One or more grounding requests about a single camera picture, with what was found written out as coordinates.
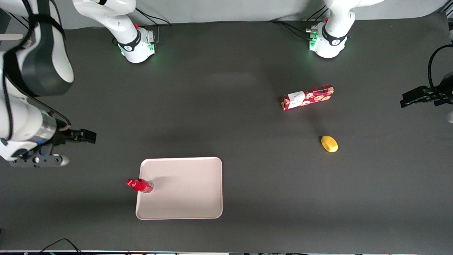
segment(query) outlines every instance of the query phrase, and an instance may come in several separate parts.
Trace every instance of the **dark gray table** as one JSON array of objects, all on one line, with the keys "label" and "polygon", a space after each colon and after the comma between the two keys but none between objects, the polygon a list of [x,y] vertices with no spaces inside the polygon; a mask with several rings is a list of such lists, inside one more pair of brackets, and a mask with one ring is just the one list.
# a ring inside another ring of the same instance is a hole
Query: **dark gray table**
[{"label": "dark gray table", "polygon": [[[98,141],[58,148],[67,167],[0,162],[0,250],[67,237],[82,250],[452,254],[453,108],[399,103],[427,85],[447,19],[358,21],[350,34],[321,59],[281,25],[175,25],[131,64],[108,30],[67,31],[76,81],[45,102]],[[452,57],[436,59],[435,83]],[[281,110],[283,94],[327,83],[331,100]],[[125,181],[142,160],[204,156],[224,163],[219,219],[135,217]]]}]

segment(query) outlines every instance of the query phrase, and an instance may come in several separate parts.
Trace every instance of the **black cable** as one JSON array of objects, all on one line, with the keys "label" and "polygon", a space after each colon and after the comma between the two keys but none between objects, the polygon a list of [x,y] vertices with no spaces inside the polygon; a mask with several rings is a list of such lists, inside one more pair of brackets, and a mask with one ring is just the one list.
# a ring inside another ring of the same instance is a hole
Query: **black cable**
[{"label": "black cable", "polygon": [[46,105],[45,103],[39,101],[38,99],[36,99],[36,98],[34,98],[34,97],[29,97],[29,98],[30,98],[31,100],[35,101],[36,103],[40,104],[41,106],[47,108],[47,109],[49,110],[49,113],[50,113],[50,114],[54,113],[54,114],[60,116],[60,117],[66,122],[66,124],[67,124],[68,126],[71,126],[71,125],[72,125],[71,121],[69,121],[69,119],[68,119],[66,116],[64,116],[63,114],[61,114],[60,112],[58,112],[58,111],[55,110],[54,108],[52,108],[52,107]]},{"label": "black cable", "polygon": [[138,8],[135,8],[138,12],[140,12],[143,16],[145,16],[145,18],[151,20],[154,24],[156,24],[156,26],[159,26],[159,24],[157,24],[153,19],[151,19],[150,17],[147,16],[146,13],[144,13],[143,11],[141,11],[140,9]]},{"label": "black cable", "polygon": [[302,38],[302,39],[306,39],[305,37],[297,34],[296,32],[294,32],[290,27],[286,26],[285,24],[282,24],[285,28],[289,29],[291,31],[291,33],[293,33],[295,36],[299,37],[299,38]]},{"label": "black cable", "polygon": [[293,25],[291,25],[290,23],[288,22],[285,22],[285,21],[281,21],[281,20],[269,20],[268,22],[270,23],[278,23],[278,24],[282,24],[282,25],[287,25],[289,27],[291,27],[292,29],[294,30],[297,30],[297,31],[304,31],[305,32],[305,29],[301,29],[301,28],[297,28]]},{"label": "black cable", "polygon": [[6,141],[11,140],[11,137],[13,136],[13,112],[11,111],[11,103],[10,103],[10,96],[8,94],[8,91],[6,90],[6,79],[5,79],[5,68],[3,68],[3,95],[5,97],[5,105],[6,105],[6,111],[8,112],[8,121],[9,121],[9,129],[8,129],[8,136],[6,137]]},{"label": "black cable", "polygon": [[19,23],[21,23],[26,29],[28,29],[28,26],[26,26],[20,19],[18,19],[14,14],[8,12],[13,18],[15,18]]},{"label": "black cable", "polygon": [[158,18],[158,17],[151,16],[151,15],[145,13],[144,11],[142,11],[142,10],[140,10],[140,9],[138,9],[138,8],[135,8],[135,9],[136,9],[137,11],[139,11],[143,16],[147,16],[147,17],[150,17],[150,18],[153,18],[153,19],[161,20],[161,21],[163,21],[163,22],[169,24],[170,26],[173,26],[170,22],[168,22],[168,21],[166,21],[166,20],[164,20],[164,19],[161,19],[161,18]]},{"label": "black cable", "polygon": [[58,240],[58,241],[56,241],[56,242],[53,242],[52,244],[49,244],[48,246],[44,247],[44,249],[42,249],[40,252],[38,252],[36,255],[41,254],[41,253],[42,253],[43,251],[45,251],[47,248],[51,247],[52,245],[54,245],[54,244],[56,244],[56,243],[58,243],[59,241],[62,241],[62,240],[65,240],[65,241],[67,241],[68,243],[70,243],[70,244],[74,247],[74,249],[76,250],[76,252],[77,252],[79,255],[81,255],[82,251],[79,250],[79,248],[77,248],[77,246],[75,246],[68,238],[62,238],[62,239],[60,239],[60,240]]},{"label": "black cable", "polygon": [[313,13],[306,21],[310,21],[313,16],[315,16],[318,12],[322,11],[326,6],[324,5],[321,9],[319,9],[317,12]]},{"label": "black cable", "polygon": [[321,15],[319,15],[315,20],[318,20],[319,18],[321,18],[321,16],[322,16],[324,13],[326,13],[327,10],[328,10],[328,8],[325,9],[325,10],[323,11],[323,13],[321,13]]},{"label": "black cable", "polygon": [[447,45],[444,45],[444,46],[441,46],[439,48],[437,48],[437,50],[435,50],[433,52],[433,54],[431,55],[431,57],[429,58],[429,62],[428,62],[428,82],[429,82],[429,86],[431,87],[431,90],[433,91],[433,93],[444,103],[449,103],[449,104],[453,104],[453,102],[451,102],[450,100],[447,100],[445,98],[443,98],[443,96],[440,96],[439,92],[437,92],[436,88],[434,87],[434,84],[433,84],[433,77],[432,77],[432,74],[431,74],[431,68],[432,68],[432,65],[433,65],[433,60],[434,60],[434,57],[436,56],[436,54],[441,50],[441,49],[444,49],[444,48],[448,48],[448,47],[453,47],[453,44],[447,44]]}]

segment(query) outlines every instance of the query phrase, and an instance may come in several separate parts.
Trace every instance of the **toy lemon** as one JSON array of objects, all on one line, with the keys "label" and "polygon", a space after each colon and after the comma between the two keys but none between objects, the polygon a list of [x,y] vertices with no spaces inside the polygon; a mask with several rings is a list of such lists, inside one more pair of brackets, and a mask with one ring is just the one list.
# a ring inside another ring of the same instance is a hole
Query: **toy lemon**
[{"label": "toy lemon", "polygon": [[336,152],[338,150],[338,143],[333,137],[323,136],[321,138],[321,144],[328,152]]}]

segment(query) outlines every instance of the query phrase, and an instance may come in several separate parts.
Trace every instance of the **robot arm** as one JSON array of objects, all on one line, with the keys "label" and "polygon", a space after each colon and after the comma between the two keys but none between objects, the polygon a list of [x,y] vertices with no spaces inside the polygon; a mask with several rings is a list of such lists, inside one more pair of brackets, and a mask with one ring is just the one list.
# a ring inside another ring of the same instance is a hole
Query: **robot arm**
[{"label": "robot arm", "polygon": [[356,20],[352,8],[375,5],[384,0],[324,0],[327,8],[330,9],[330,16],[327,22],[320,22],[310,29],[312,41],[309,50],[323,58],[336,57],[347,40],[347,33]]},{"label": "robot arm", "polygon": [[[22,42],[0,53],[0,156],[21,167],[65,165],[68,159],[52,154],[53,147],[69,141],[94,143],[96,134],[70,130],[70,123],[28,103],[64,94],[74,80],[57,7],[53,0],[0,0],[0,6],[30,21]],[[25,49],[32,32],[35,42]]]},{"label": "robot arm", "polygon": [[72,0],[72,3],[81,15],[109,29],[128,61],[140,63],[154,54],[154,33],[134,26],[126,16],[135,10],[135,0]]}]

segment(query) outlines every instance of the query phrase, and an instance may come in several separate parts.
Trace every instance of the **black strap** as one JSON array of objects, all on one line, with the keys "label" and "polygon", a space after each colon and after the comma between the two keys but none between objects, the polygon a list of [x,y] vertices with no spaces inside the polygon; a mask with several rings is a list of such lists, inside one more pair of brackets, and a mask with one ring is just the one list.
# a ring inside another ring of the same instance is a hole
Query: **black strap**
[{"label": "black strap", "polygon": [[127,44],[122,44],[118,43],[125,51],[134,51],[135,47],[140,43],[141,41],[141,33],[138,31],[137,36],[135,39]]},{"label": "black strap", "polygon": [[332,46],[337,46],[339,45],[346,37],[347,35],[345,36],[342,36],[342,37],[335,37],[335,36],[331,36],[327,33],[326,31],[326,25],[324,24],[323,26],[323,29],[321,30],[322,33],[323,33],[323,36],[324,38],[329,42],[330,45]]},{"label": "black strap", "polygon": [[[29,17],[29,29],[34,29],[38,23],[48,23],[55,27],[65,39],[65,33],[63,27],[58,24],[58,22],[49,15],[45,14],[33,14]],[[10,50],[8,50],[3,55],[3,71],[10,80],[10,82],[23,94],[26,94],[31,97],[36,97],[37,95],[33,93],[25,83],[20,72],[19,63],[17,60],[16,52],[22,50],[22,46],[18,45]]]},{"label": "black strap", "polygon": [[33,14],[29,17],[29,23],[31,24],[30,27],[35,27],[37,23],[49,23],[63,35],[63,38],[66,38],[63,27],[61,27],[61,25],[49,15]]}]

